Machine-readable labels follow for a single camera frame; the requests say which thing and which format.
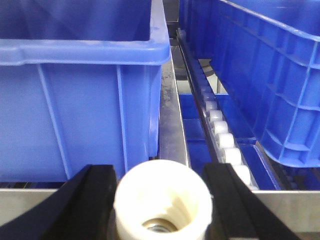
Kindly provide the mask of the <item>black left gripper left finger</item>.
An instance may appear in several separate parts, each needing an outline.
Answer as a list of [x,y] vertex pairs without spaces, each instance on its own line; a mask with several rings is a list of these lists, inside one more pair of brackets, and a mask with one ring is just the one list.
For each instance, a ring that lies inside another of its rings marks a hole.
[[0,228],[2,240],[106,240],[117,177],[87,165],[58,191]]

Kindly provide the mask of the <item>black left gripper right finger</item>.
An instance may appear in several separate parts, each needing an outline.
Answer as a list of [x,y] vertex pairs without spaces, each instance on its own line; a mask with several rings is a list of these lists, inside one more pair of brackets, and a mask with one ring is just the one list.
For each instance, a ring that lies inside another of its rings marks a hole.
[[207,163],[203,178],[212,194],[208,240],[297,240],[242,182],[230,164]]

